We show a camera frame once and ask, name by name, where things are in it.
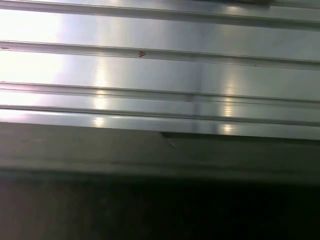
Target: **metal rail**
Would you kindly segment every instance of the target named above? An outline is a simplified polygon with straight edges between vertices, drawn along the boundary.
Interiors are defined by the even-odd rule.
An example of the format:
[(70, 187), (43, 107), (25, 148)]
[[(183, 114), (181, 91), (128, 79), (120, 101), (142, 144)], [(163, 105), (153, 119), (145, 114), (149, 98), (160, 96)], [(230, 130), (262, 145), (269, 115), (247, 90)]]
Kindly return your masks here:
[(320, 4), (0, 0), (0, 121), (320, 139)]

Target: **metal groove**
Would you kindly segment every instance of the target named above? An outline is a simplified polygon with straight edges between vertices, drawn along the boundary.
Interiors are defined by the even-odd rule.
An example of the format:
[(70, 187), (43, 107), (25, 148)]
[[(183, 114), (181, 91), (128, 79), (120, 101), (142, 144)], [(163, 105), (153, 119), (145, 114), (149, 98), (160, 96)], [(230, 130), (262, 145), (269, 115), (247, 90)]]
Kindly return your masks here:
[(235, 26), (266, 27), (275, 29), (293, 29), (319, 31), (319, 21), (241, 16), (236, 14), (214, 14), (184, 11), (153, 10), (143, 8), (122, 8), (113, 6), (94, 6), (82, 4), (59, 4), (47, 2), (7, 1), (0, 0), (0, 9), (16, 11), (32, 11), (44, 13), (94, 15), (109, 17), (126, 17), (195, 23), (211, 23)]
[(12, 109), (0, 109), (0, 121), (6, 123), (135, 129), (173, 133), (320, 140), (320, 127), (290, 124)]
[(253, 57), (243, 55), (208, 54), (201, 52), (165, 51), (156, 49), (0, 41), (0, 51), (123, 57), (136, 59), (140, 59), (139, 52), (143, 51), (145, 53), (143, 56), (144, 59), (320, 71), (320, 61)]

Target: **silver metal surface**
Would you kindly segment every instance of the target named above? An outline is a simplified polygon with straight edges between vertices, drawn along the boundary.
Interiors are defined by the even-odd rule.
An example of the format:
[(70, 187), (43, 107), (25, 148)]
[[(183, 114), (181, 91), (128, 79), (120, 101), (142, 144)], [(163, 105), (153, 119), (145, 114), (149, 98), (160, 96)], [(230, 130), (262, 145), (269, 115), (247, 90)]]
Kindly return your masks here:
[(318, 31), (16, 10), (0, 21), (7, 42), (320, 60)]
[(320, 139), (314, 2), (0, 0), (0, 20), (3, 122)]
[(320, 126), (2, 109), (5, 123), (320, 140)]

